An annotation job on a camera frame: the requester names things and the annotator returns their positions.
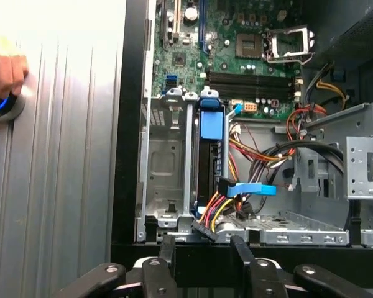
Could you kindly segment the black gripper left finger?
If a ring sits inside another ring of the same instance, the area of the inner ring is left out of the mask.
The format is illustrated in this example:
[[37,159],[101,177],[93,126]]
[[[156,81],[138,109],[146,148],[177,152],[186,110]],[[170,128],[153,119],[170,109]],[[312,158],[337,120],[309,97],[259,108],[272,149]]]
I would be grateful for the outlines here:
[[103,263],[53,296],[176,297],[175,247],[175,238],[166,235],[158,256],[137,260],[130,271],[121,264]]

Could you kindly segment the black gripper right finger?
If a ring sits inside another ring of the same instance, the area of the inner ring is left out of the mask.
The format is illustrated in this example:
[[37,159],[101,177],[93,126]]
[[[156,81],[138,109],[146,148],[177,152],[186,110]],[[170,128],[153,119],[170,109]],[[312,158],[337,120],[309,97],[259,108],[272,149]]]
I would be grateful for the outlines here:
[[231,237],[230,247],[238,297],[373,297],[367,290],[317,265],[298,265],[288,273],[274,260],[255,258],[240,236]]

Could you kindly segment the person hand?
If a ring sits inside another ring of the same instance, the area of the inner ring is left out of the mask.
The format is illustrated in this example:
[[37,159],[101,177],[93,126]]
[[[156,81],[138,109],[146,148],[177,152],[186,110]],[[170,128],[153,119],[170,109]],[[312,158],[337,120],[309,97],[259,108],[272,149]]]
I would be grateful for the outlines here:
[[0,98],[21,93],[29,66],[21,51],[11,45],[0,45]]

